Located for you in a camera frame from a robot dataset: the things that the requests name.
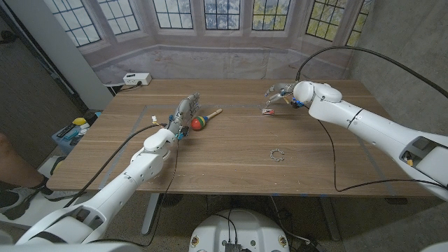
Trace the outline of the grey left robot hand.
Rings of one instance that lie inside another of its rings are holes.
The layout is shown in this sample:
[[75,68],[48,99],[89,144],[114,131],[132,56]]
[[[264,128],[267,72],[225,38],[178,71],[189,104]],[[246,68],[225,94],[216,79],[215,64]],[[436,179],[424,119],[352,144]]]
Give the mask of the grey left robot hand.
[[193,93],[182,99],[175,110],[172,119],[169,121],[167,129],[171,131],[177,139],[182,139],[186,132],[184,127],[189,126],[191,120],[199,110],[200,93]]

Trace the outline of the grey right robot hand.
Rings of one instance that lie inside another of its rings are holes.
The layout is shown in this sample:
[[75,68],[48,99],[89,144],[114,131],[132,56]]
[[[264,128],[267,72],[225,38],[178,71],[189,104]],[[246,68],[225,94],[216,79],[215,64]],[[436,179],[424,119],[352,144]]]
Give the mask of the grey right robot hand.
[[298,82],[295,83],[277,83],[271,86],[265,93],[267,97],[269,94],[273,93],[273,95],[265,102],[265,108],[267,109],[273,102],[276,102],[282,98],[285,98],[289,95],[293,94],[295,86]]

